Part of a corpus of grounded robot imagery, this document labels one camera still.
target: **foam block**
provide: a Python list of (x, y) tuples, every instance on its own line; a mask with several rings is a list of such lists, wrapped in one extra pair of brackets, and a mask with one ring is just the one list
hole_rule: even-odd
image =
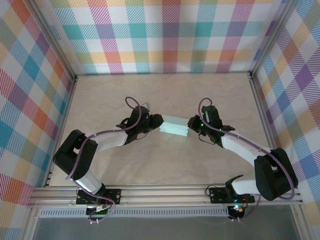
[(160, 126), (160, 132), (188, 136), (188, 119), (162, 115), (164, 122)]

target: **colorful plaid backdrop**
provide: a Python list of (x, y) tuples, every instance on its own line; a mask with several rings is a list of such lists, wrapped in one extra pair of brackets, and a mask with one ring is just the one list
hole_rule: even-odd
[(284, 2), (38, 0), (80, 74), (247, 72)]
[(289, 154), (320, 239), (320, 0), (300, 0), (258, 73), (278, 146)]
[(0, 1), (0, 239), (18, 237), (40, 187), (71, 80), (22, 0)]
[(250, 66), (250, 68), (249, 68), (248, 71), (252, 71), (253, 68), (254, 68), (254, 66), (256, 65), (257, 59), (259, 58), (261, 51), (262, 51), (262, 50), (264, 49), (264, 47), (266, 46), (266, 43), (267, 43), (267, 41), (268, 41), (268, 39), (269, 39), (269, 36), (270, 36), (270, 34), (272, 33), (274, 27), (276, 26), (276, 23), (277, 23), (279, 17), (281, 16), (281, 14), (282, 14), (282, 12), (283, 12), (283, 10), (284, 10), (284, 7), (285, 7), (285, 5), (286, 5), (287, 2), (288, 2), (288, 0), (281, 0), (281, 3), (280, 3), (280, 5), (278, 6), (278, 9), (276, 10), (276, 12), (275, 12), (275, 14), (274, 14), (273, 19), (272, 19), (272, 21), (271, 21), (271, 23), (270, 23), (267, 31), (265, 32), (265, 35), (264, 35), (264, 37), (263, 37), (263, 40), (261, 41), (261, 44), (260, 44), (258, 50), (257, 50), (256, 53), (255, 53), (255, 56), (254, 56), (254, 58), (253, 58), (253, 61), (252, 61), (251, 66)]

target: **white vent strip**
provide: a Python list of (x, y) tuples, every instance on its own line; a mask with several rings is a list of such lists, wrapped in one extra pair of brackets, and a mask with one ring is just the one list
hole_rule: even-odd
[[(221, 217), (228, 216), (228, 208), (224, 206), (206, 207), (123, 207), (116, 208), (111, 217)], [(41, 218), (74, 218), (87, 217), (86, 209), (81, 208), (45, 208), (41, 210)]]

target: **purple cable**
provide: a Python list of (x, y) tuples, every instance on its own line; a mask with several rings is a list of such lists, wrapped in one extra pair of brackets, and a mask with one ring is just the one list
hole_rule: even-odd
[[(109, 201), (112, 203), (112, 210), (103, 218), (101, 218), (100, 220), (97, 221), (97, 223), (100, 223), (102, 222), (103, 220), (107, 219), (111, 214), (114, 213), (115, 209), (116, 209), (116, 203), (115, 201), (113, 201), (111, 198), (108, 198), (108, 197), (104, 197), (104, 196), (98, 196), (98, 195), (94, 195), (92, 194), (91, 192), (89, 192), (88, 190), (84, 189), (82, 186), (80, 186), (76, 181), (73, 181), (82, 191), (84, 191), (86, 194), (94, 197), (94, 198), (98, 198), (98, 199), (104, 199), (106, 201)], [(91, 215), (89, 215), (89, 220), (90, 222), (94, 222), (92, 219), (91, 219)]]
[(72, 168), (71, 172), (69, 173), (69, 175), (65, 178), (65, 180), (69, 180), (73, 176), (73, 174), (75, 173), (75, 171), (77, 169), (77, 166), (79, 164), (79, 161), (80, 161), (80, 156), (81, 156), (82, 150), (84, 149), (84, 146), (85, 146), (87, 141), (89, 141), (91, 138), (96, 137), (96, 136), (101, 135), (101, 134), (118, 133), (118, 132), (124, 132), (124, 131), (130, 130), (130, 129), (134, 128), (139, 123), (139, 121), (141, 119), (141, 115), (142, 115), (141, 106), (138, 103), (138, 101), (135, 100), (133, 97), (127, 96), (124, 100), (125, 100), (125, 103), (129, 106), (129, 108), (135, 109), (134, 107), (130, 106), (130, 104), (128, 103), (128, 99), (133, 100), (137, 104), (137, 106), (139, 108), (139, 117), (138, 117), (137, 121), (135, 122), (135, 124), (133, 124), (132, 126), (129, 126), (127, 128), (124, 128), (124, 129), (99, 131), (99, 132), (97, 132), (95, 134), (92, 134), (92, 135), (88, 136), (83, 141), (83, 143), (81, 144), (81, 147), (79, 149), (79, 153), (78, 153), (78, 156), (76, 157), (76, 160), (75, 160), (75, 163), (73, 165), (73, 168)]
[(284, 172), (284, 175), (285, 175), (286, 178), (288, 179), (289, 184), (290, 184), (290, 188), (291, 188), (291, 195), (290, 195), (289, 197), (280, 196), (279, 198), (282, 199), (282, 200), (291, 200), (291, 199), (293, 199), (294, 196), (295, 196), (294, 183), (293, 183), (293, 181), (292, 181), (292, 179), (291, 179), (288, 171), (287, 171), (287, 170), (285, 169), (285, 167), (281, 164), (281, 162), (280, 162), (276, 157), (274, 157), (271, 153), (267, 152), (267, 151), (264, 150), (263, 148), (260, 148), (258, 145), (254, 144), (253, 142), (249, 141), (248, 139), (245, 139), (244, 137), (239, 136), (239, 135), (237, 135), (237, 134), (234, 134), (234, 133), (231, 133), (231, 132), (228, 132), (228, 131), (224, 131), (224, 130), (220, 130), (220, 129), (218, 129), (218, 128), (215, 128), (215, 127), (210, 126), (210, 125), (204, 120), (204, 118), (203, 118), (203, 116), (202, 116), (202, 114), (201, 114), (201, 105), (202, 105), (203, 101), (205, 101), (205, 100), (209, 100), (209, 101), (210, 101), (210, 106), (211, 106), (212, 103), (213, 103), (212, 100), (211, 100), (209, 97), (205, 97), (205, 98), (203, 98), (203, 99), (200, 101), (200, 103), (199, 103), (199, 105), (198, 105), (198, 114), (199, 114), (199, 116), (200, 116), (201, 121), (202, 121), (208, 128), (210, 128), (210, 129), (212, 129), (212, 130), (215, 130), (215, 131), (217, 131), (217, 132), (224, 133), (224, 134), (226, 134), (226, 135), (235, 137), (235, 138), (237, 138), (237, 139), (240, 139), (241, 141), (249, 144), (250, 146), (258, 149), (259, 151), (263, 152), (264, 154), (266, 154), (266, 155), (268, 155), (270, 158), (272, 158), (272, 159), (279, 165), (279, 167), (281, 168), (281, 170)]

